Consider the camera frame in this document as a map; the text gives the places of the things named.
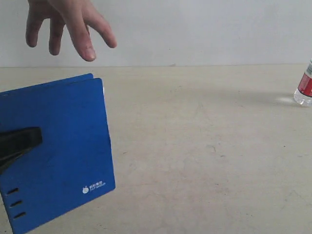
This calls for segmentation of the person's bare hand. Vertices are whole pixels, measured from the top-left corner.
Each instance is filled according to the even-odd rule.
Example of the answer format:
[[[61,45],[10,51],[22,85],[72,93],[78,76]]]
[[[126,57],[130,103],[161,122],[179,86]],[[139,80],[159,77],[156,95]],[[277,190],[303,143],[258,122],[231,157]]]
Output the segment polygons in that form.
[[[25,39],[29,47],[36,47],[44,20],[50,20],[49,53],[60,53],[64,27],[67,27],[72,44],[80,57],[92,62],[96,53],[88,27],[96,30],[106,45],[117,46],[116,37],[108,21],[89,0],[29,0]]]

